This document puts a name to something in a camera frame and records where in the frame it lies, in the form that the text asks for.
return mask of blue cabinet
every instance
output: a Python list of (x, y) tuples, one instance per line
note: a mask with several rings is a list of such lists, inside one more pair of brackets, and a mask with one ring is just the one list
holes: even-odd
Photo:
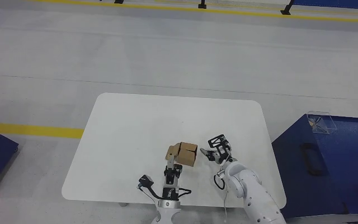
[(2, 135), (0, 135), (0, 173), (17, 151), (18, 144)]
[(358, 119), (332, 120), (336, 131), (313, 133), (303, 115), (272, 143), (287, 197), (285, 218), (358, 213)]

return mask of cardboard box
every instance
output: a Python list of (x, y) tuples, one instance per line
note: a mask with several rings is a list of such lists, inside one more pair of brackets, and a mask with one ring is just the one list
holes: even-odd
[(166, 160), (169, 159), (169, 154), (173, 154), (178, 164), (194, 166), (196, 159), (197, 145), (186, 142), (180, 142), (174, 146), (169, 146)]

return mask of white floor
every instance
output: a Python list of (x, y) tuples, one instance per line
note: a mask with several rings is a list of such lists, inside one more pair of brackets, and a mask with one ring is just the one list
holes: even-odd
[[(84, 128), (103, 92), (256, 100), (272, 140), (304, 113), (358, 116), (358, 26), (1, 0), (0, 123)], [(79, 140), (9, 136), (0, 223), (150, 223), (154, 206), (67, 201)], [(241, 209), (228, 223), (247, 223)], [(222, 223), (185, 208), (178, 223)]]

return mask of yellow floor line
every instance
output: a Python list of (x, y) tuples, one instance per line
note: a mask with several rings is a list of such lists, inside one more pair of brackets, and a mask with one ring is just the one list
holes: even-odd
[(0, 134), (25, 134), (60, 138), (81, 138), (83, 129), (0, 123)]
[[(167, 1), (167, 0), (154, 0), (158, 3), (173, 3), (173, 4), (195, 4), (195, 2), (180, 2), (180, 1)], [(273, 11), (280, 11), (283, 8), (274, 8), (274, 7), (265, 7), (265, 6), (243, 6), (243, 5), (234, 5), (234, 4), (220, 4), (220, 3), (207, 3), (208, 6), (218, 6), (218, 7), (231, 7), (231, 8), (253, 8), (258, 10), (273, 10)], [(334, 11), (323, 11), (323, 10), (295, 10), (291, 9), (290, 12), (310, 12), (310, 13), (325, 13), (325, 14), (335, 14), (335, 15), (356, 15), (358, 16), (358, 12), (334, 12)]]
[(302, 19), (302, 20), (323, 20), (323, 21), (338, 21), (338, 22), (358, 22), (358, 18), (335, 18), (335, 17), (320, 17), (320, 16), (301, 16), (291, 15), (285, 16), (278, 13), (264, 13), (264, 12), (245, 12), (234, 10), (211, 10), (199, 8), (184, 8), (172, 6), (147, 6), (142, 4), (114, 4), (106, 2), (82, 2), (71, 0), (29, 0), (34, 2), (48, 2), (48, 3), (62, 3), (62, 4), (78, 4), (87, 6), (104, 6), (104, 7), (122, 7), (122, 8), (141, 8), (149, 10), (171, 10), (171, 11), (187, 11), (187, 12), (205, 12), (205, 13), (219, 13), (228, 15), (246, 15), (246, 16), (261, 16), (261, 17), (274, 17), (274, 18), (289, 18), (289, 19)]

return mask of clear plastic container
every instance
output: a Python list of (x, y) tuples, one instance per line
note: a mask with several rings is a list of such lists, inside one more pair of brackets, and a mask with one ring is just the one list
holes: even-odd
[(309, 111), (307, 113), (309, 125), (313, 133), (331, 134), (337, 127), (328, 112)]

